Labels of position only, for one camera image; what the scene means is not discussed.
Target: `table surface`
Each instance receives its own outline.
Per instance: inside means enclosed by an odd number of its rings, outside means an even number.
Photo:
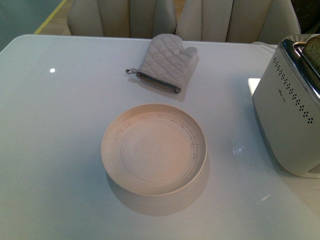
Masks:
[[[199,62],[174,94],[125,73],[149,42],[24,35],[0,53],[1,239],[319,239],[320,179],[283,170],[254,115],[248,79],[274,49],[184,42]],[[108,125],[150,103],[187,112],[207,140],[199,176],[166,196],[122,189],[101,160]]]

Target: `chair back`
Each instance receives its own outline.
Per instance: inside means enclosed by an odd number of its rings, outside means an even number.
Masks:
[[[291,0],[186,0],[176,29],[183,40],[269,44],[300,32]]]
[[[174,34],[173,0],[74,0],[68,14],[72,35],[153,38]]]

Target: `toaster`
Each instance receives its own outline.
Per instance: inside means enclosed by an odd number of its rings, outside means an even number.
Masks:
[[[299,177],[320,178],[320,74],[305,41],[282,40],[253,95],[263,139],[278,163]]]

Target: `oven mitt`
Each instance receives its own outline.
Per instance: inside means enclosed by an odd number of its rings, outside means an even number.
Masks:
[[[198,49],[182,46],[182,39],[173,34],[155,36],[148,47],[141,66],[125,72],[139,79],[180,93],[191,77],[190,70],[196,62]]]

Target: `yellow stripe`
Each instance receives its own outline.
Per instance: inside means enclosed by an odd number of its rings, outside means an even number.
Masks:
[[[41,24],[41,26],[34,32],[34,34],[39,34],[42,29],[50,22],[50,20],[56,15],[60,8],[66,3],[67,0],[62,0],[62,2],[55,8],[55,10],[48,16],[48,18]]]

